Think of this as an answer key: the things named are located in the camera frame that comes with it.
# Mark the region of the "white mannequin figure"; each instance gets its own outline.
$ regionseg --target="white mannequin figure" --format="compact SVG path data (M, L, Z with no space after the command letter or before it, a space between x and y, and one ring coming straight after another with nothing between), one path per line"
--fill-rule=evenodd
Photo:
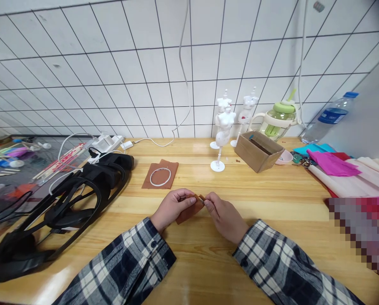
M219 128L219 120L218 116L225 112L225 109L228 106L231 106L232 100L228 98L228 90L225 89L225 93L223 94L223 98L219 98L216 100L218 104L218 113L215 116L215 125ZM213 149L219 149L219 146L216 145L215 141L211 142L209 146Z
M249 124L253 116L253 107L257 104L259 100L255 95L256 87L253 87L252 93L250 95L243 97L243 110L240 112L237 120L240 123L239 132L237 134L236 140L231 141L231 146L236 147L237 141L239 141L240 134L242 133L243 126Z
M215 142L219 147L218 159L211 162L211 168L214 172L221 172L225 169L225 164L220 160L222 147L229 142L230 131L235 123L236 113L231 112L231 107L225 108L225 112L216 117L219 123L218 133L216 134Z

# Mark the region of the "shirt button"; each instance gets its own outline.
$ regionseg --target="shirt button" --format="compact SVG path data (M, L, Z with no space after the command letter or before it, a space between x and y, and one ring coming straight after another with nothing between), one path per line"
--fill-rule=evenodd
M240 263L242 267L247 267L249 265L248 260L246 258L242 259L242 262Z

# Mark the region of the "black headphones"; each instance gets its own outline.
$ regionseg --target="black headphones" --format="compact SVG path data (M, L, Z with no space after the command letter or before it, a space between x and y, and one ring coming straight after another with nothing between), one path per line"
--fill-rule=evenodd
M134 158L130 155L103 154L98 163L86 164L82 172L62 181L53 195L46 196L21 225L0 242L0 283L39 271L58 258L122 191L133 166ZM92 191L75 197L82 185L89 186ZM94 208L72 210L75 203L93 194L96 195ZM44 220L31 227L44 213ZM66 227L79 229L58 249L38 251L33 233L44 226L51 228L50 233L63 233Z

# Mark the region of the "wooden table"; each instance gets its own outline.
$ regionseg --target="wooden table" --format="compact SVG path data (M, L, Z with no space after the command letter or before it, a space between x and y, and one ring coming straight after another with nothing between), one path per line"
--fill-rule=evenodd
M226 145L222 151L226 168L215 173L209 165L217 151L209 148L210 142L176 139L161 148L142 141L129 149L136 168L126 190L49 268L0 283L0 301L51 304L116 236L157 209L168 190L141 186L150 163L164 158L180 163L173 189L188 188L203 195L215 191L232 202L250 225L262 218L299 244L322 271L346 285L365 304L379 304L379 276L360 262L345 236L329 221L323 203L329 194L304 168L275 165L256 174ZM297 138L283 138L279 144L289 150L301 146ZM232 258L235 246L216 231L206 209L179 226L173 223L163 236L177 261L145 304L272 304ZM41 245L55 248L67 238L50 236Z

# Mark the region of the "plaid shirt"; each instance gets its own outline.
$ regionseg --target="plaid shirt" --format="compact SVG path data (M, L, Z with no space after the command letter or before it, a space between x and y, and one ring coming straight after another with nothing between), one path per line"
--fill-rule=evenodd
M363 304L262 220L249 228L233 257L276 305ZM54 304L141 304L175 260L146 218L86 265Z

